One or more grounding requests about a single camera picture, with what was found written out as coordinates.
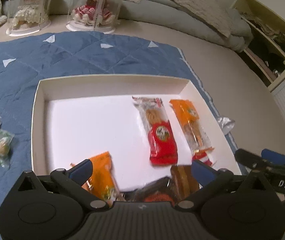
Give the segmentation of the right hand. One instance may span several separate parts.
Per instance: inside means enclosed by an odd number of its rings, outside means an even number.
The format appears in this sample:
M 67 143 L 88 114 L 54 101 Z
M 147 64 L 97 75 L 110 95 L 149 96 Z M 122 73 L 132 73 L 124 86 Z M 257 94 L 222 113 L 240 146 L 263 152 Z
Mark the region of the right hand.
M 285 202 L 285 194 L 280 192 L 277 192 L 276 194 L 281 202 Z

